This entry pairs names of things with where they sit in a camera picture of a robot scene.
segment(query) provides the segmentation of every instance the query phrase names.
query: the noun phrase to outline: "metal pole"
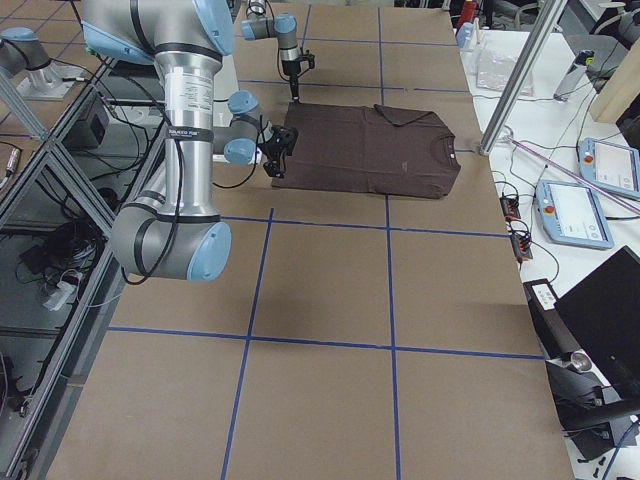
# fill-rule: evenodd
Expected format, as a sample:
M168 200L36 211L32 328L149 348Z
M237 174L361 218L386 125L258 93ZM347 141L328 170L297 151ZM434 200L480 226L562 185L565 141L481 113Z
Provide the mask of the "metal pole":
M504 92L498 101L496 110L493 112L493 116L491 117L491 120L489 120L487 129L480 141L480 153L482 155L488 155L493 149L496 140L500 136L502 127L504 127L511 110L518 99L518 95L522 91L522 86L524 85L524 81L529 74L531 67L533 67L538 55L542 51L542 47L544 47L547 37L553 31L553 28L558 22L560 14L564 10L566 4L567 0L557 0L553 2L545 2L542 7L542 11L540 12L538 20L533 27L533 31L522 48L522 52L516 62L513 73L511 74L511 77L509 77L509 81L507 82Z

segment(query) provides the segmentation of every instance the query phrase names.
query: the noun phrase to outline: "white table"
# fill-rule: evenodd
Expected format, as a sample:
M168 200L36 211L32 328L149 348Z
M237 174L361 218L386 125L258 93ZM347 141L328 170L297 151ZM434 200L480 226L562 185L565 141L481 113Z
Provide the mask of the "white table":
M483 34L486 36L484 48L514 56L519 54L528 35L526 32L497 31L485 31ZM465 66L467 67L467 81L469 82L471 93L474 96L499 97L499 92L476 87L476 76L471 74L472 69L468 68L471 54L462 53L462 56L463 62L465 62ZM514 131L514 138L520 141L529 140L549 147L555 147L556 145L574 146L577 142L584 119L584 128L580 135L581 139L585 137L601 139L614 135L609 141L626 145L616 125L596 123L589 115L585 117L585 112L588 109L593 95L595 95L586 77L578 84L578 86L584 85L584 87L574 92L566 103L555 100L528 101L532 99L552 98L553 92L560 83L573 58L574 54L571 52L563 36L561 34L552 34L536 65L533 67L534 96L521 96L507 121L507 125ZM497 102L497 99L474 98L476 115L480 128L483 131L493 114ZM533 148L545 156L549 156L552 153L551 149ZM542 229L542 223L537 212L534 212L532 209L533 198L531 196L524 196L534 193L532 186L526 182L535 185L543 172L544 179L562 181L572 181L572 179L552 167L545 170L543 162L532 158L527 153L518 149L515 150L513 155L512 172L526 180L525 182L509 171L512 152L513 146L510 144L498 144L493 149L490 155L490 162L492 169L496 172L494 173L494 178L498 182L506 180L518 189L521 195L521 216L527 225L530 226L533 233L533 240L548 249L557 258L560 270L557 279L553 282L553 287L559 296L562 296L570 290L622 246L629 245L635 252L640 253L640 220L609 222L609 227L615 241L615 247L611 250L600 251L551 243L549 237ZM555 150L552 159L574 172L578 171L577 156L573 148L559 148ZM506 194L513 192L511 187L503 184L498 183L496 187L498 194L502 193L503 187ZM606 198L601 197L600 201L607 216L632 216L632 213L627 212ZM524 262L522 265L520 272L522 281L553 278L556 274L556 264L551 256L535 245L532 247L532 252L534 256L533 260ZM567 441L567 448L572 457L572 465L576 478L593 478L592 474L595 467L598 466L596 464L597 460L590 464L578 463L576 459L580 457L580 454L571 441ZM600 467L600 478L603 473L604 468ZM609 472L608 480L615 479L616 476L640 478L640 447L629 447L621 450L614 467Z

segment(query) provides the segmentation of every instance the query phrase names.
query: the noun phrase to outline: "electronic device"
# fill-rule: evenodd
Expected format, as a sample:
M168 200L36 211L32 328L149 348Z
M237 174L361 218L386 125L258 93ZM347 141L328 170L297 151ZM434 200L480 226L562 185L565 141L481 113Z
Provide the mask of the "electronic device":
M567 328L622 398L640 398L640 258L614 253L556 302Z
M585 138L579 147L580 174L624 197L640 200L640 154L635 148Z
M598 198L576 183L541 180L536 202L542 225L555 243L606 250L613 237Z
M102 105L100 97L94 94L91 102L80 112L63 144L69 150L98 148L109 126L109 115Z

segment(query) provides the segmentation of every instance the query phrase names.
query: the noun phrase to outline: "red object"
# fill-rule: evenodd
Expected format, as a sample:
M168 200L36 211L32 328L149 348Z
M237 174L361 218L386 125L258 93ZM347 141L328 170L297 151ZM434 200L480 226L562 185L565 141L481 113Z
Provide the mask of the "red object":
M460 30L460 27L467 22L473 22L473 17L476 16L477 6L478 2L474 0L467 0L464 2L464 5L462 6L462 13L458 19L458 24L456 25L456 30Z

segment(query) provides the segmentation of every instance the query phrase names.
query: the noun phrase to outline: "white label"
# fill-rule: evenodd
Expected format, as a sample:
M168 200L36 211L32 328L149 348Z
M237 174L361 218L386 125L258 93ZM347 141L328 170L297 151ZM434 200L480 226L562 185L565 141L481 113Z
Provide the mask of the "white label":
M551 293L551 290L546 283L534 285L533 293L535 293L540 305L542 305L542 308L545 310L553 310L553 307L556 304L556 297L553 296L553 293Z
M213 80L190 73L168 73L164 77L167 110L187 110L213 115Z

